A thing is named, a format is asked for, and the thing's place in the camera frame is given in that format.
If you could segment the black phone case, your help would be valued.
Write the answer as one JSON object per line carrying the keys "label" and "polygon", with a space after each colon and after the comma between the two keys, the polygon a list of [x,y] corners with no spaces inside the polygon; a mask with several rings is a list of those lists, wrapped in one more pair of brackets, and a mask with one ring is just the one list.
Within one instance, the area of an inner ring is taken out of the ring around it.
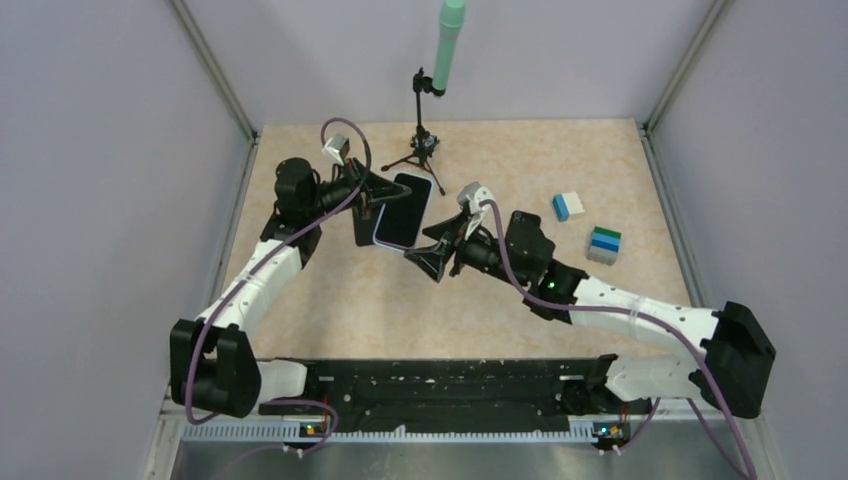
{"label": "black phone case", "polygon": [[513,228],[540,229],[541,218],[529,212],[515,210],[512,212],[509,222],[509,229]]}

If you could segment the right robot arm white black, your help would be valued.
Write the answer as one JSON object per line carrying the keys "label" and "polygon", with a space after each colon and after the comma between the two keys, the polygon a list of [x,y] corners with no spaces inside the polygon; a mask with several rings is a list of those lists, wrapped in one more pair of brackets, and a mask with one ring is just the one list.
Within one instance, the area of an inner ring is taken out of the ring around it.
{"label": "right robot arm white black", "polygon": [[427,227],[432,246],[410,249],[405,259],[436,282],[464,267],[527,292],[524,304],[545,320],[627,335],[663,349],[661,356],[605,354],[569,381],[579,403],[572,412],[612,412],[624,402],[700,397],[755,419],[762,409],[776,349],[746,306],[721,309],[673,305],[614,287],[554,257],[538,216],[518,211],[503,238],[484,227],[468,233],[459,214]]}

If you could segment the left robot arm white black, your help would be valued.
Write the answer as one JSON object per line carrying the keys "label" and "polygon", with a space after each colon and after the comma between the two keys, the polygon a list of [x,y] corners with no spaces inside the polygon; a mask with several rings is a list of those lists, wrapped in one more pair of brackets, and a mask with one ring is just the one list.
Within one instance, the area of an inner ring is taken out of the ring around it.
{"label": "left robot arm white black", "polygon": [[307,265],[322,236],[321,223],[341,211],[370,213],[411,195],[410,187],[371,172],[358,159],[344,160],[321,180],[303,158],[276,168],[276,200],[250,259],[221,296],[196,319],[180,319],[169,337],[172,400],[235,418],[283,398],[297,413],[319,404],[320,386],[305,365],[259,361],[250,336],[283,288]]}

